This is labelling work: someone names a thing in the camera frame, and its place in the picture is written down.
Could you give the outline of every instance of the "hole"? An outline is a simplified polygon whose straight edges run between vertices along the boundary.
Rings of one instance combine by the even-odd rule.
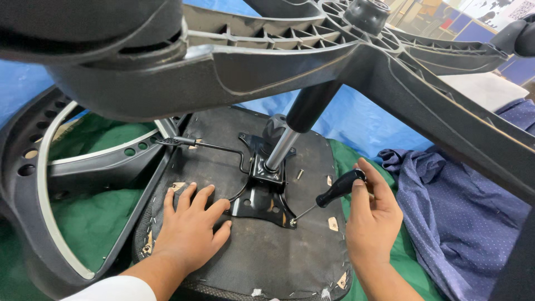
[[[51,110],[48,110],[44,113],[45,116],[47,116],[48,118],[54,118],[56,117],[58,114],[55,112],[55,111],[51,111]]]
[[[29,150],[24,152],[24,158],[31,159],[37,155],[38,151],[35,148],[30,148]]]
[[[63,101],[56,101],[56,108],[63,109],[67,106],[67,104]]]
[[[46,122],[46,121],[39,121],[37,123],[37,128],[38,129],[41,129],[41,130],[44,130],[46,129],[48,126],[50,125],[50,123]]]
[[[60,191],[60,192],[54,194],[54,199],[62,200],[64,198],[66,198],[68,195],[69,195],[68,191]]]
[[[43,135],[41,134],[35,134],[30,136],[30,141],[33,143],[39,142],[41,141],[41,139],[43,139]]]
[[[127,149],[125,149],[125,155],[127,155],[127,156],[129,156],[129,157],[135,155],[135,149],[133,149],[133,148],[127,148]]]
[[[18,171],[19,176],[23,176],[23,177],[29,176],[33,174],[34,172],[35,172],[35,166],[31,164],[26,164],[22,166],[21,168],[19,168],[19,171]]]

